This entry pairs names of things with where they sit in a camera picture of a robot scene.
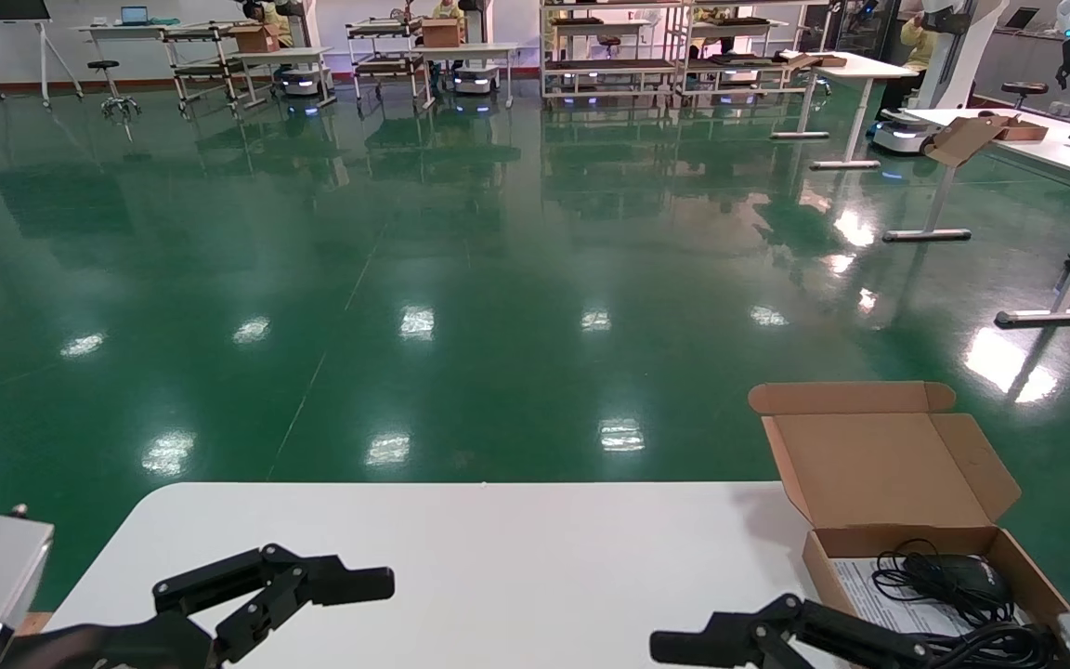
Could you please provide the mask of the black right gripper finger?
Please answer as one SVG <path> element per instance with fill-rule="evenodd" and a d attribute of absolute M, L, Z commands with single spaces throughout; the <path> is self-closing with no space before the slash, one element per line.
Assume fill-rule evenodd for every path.
<path fill-rule="evenodd" d="M 931 668 L 913 636 L 785 594 L 752 613 L 714 612 L 697 632 L 655 630 L 651 660 L 708 668 L 811 668 L 802 644 L 857 668 Z"/>

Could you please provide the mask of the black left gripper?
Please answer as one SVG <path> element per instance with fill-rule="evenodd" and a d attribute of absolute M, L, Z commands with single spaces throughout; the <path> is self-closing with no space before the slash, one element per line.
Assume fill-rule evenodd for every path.
<path fill-rule="evenodd" d="M 73 625 L 16 636 L 0 668 L 214 668 L 262 644 L 306 605 L 387 600 L 389 567 L 350 569 L 337 554 L 302 557 L 268 544 L 162 580 L 157 614 L 131 625 Z M 249 597 L 217 624 L 215 636 L 190 615 Z"/>

